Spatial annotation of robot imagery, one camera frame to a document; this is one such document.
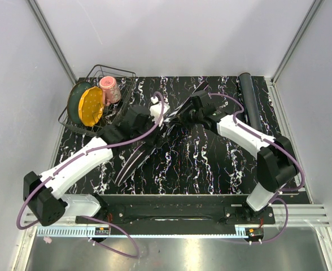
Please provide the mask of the black sport racket bag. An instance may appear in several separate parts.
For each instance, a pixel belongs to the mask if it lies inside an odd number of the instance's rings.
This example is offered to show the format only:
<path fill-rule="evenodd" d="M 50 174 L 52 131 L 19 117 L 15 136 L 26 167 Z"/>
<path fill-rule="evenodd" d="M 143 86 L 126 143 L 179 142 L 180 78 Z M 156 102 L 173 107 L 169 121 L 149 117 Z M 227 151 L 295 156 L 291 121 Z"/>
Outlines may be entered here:
<path fill-rule="evenodd" d="M 174 128 L 192 128 L 199 124 L 202 117 L 202 98 L 207 95 L 207 81 L 203 81 L 190 94 L 190 96 L 170 113 L 151 135 L 144 139 L 133 151 L 129 159 L 118 173 L 115 185 L 121 186 L 132 175 L 132 173 L 150 157 L 150 155 L 163 144 L 168 142 L 168 137 Z"/>

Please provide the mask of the black shuttlecock tube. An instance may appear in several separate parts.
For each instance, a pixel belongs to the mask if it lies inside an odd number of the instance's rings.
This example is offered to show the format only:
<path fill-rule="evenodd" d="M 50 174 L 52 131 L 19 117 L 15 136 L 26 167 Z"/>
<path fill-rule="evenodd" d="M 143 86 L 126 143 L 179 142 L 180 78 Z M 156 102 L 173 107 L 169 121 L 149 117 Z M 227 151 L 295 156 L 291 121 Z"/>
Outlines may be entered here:
<path fill-rule="evenodd" d="M 262 131 L 259 109 L 251 75 L 247 72 L 239 75 L 239 83 L 243 97 L 243 105 L 247 115 L 248 124 L 257 131 Z"/>

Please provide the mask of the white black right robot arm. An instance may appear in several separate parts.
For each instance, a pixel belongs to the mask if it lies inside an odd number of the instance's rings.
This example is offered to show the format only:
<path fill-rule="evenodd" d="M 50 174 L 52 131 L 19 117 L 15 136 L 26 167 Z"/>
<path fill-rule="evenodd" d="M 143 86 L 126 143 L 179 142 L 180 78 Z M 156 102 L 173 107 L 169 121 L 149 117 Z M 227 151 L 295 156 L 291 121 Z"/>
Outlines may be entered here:
<path fill-rule="evenodd" d="M 302 172 L 295 159 L 290 140 L 274 138 L 239 121 L 236 113 L 228 113 L 211 101 L 204 90 L 192 93 L 170 116 L 169 121 L 182 126 L 201 124 L 207 130 L 225 137 L 248 151 L 257 161 L 258 183 L 246 199 L 242 209 L 246 223 L 254 224 L 262 217 L 262 209 L 271 203 L 277 192 Z"/>

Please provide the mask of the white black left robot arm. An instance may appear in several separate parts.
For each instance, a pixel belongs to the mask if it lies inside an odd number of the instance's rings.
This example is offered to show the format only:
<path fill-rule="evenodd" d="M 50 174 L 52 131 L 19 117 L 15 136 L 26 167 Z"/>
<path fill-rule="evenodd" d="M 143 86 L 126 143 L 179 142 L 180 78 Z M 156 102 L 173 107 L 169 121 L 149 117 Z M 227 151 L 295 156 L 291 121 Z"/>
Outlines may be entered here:
<path fill-rule="evenodd" d="M 123 148 L 142 141 L 153 142 L 166 123 L 169 105 L 157 103 L 150 108 L 133 106 L 114 124 L 104 126 L 83 148 L 57 166 L 23 179 L 23 199 L 16 224 L 23 229 L 21 218 L 26 208 L 42 226 L 50 226 L 62 217 L 86 215 L 96 224 L 107 218 L 107 210 L 94 195 L 67 197 L 67 190 L 102 163 L 108 162 Z"/>

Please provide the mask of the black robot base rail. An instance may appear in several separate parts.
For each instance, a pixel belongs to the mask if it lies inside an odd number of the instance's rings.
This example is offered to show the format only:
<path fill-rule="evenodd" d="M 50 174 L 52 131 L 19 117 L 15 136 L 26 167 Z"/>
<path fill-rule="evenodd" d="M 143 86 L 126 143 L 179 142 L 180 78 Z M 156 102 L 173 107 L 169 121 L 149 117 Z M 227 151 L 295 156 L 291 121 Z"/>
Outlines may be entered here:
<path fill-rule="evenodd" d="M 245 195 L 101 195 L 94 218 L 130 235 L 227 235 L 235 226 L 274 225 L 272 207 L 253 212 Z"/>

